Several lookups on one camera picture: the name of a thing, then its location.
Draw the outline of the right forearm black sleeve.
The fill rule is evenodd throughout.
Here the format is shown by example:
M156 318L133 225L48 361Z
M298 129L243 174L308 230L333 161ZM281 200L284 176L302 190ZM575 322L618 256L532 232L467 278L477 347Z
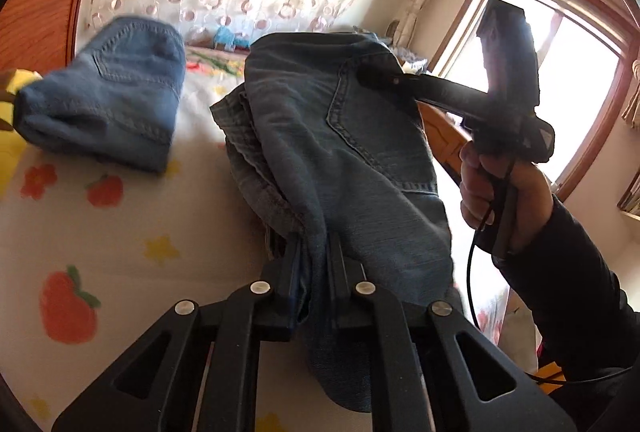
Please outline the right forearm black sleeve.
M518 253L497 259L567 380L550 394L579 431L593 426L639 356L639 314L582 225L555 200L551 216Z

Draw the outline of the person's right hand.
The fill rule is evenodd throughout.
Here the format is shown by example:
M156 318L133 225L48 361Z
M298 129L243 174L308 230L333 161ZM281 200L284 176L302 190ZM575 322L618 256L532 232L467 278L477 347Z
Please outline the person's right hand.
M460 159L460 210L465 222L477 229L494 201L490 176L506 176L511 160L504 155L480 155L472 141L463 146ZM509 251L518 253L547 224L554 202L547 179L534 164L516 160L510 171L510 184L518 191L518 204Z

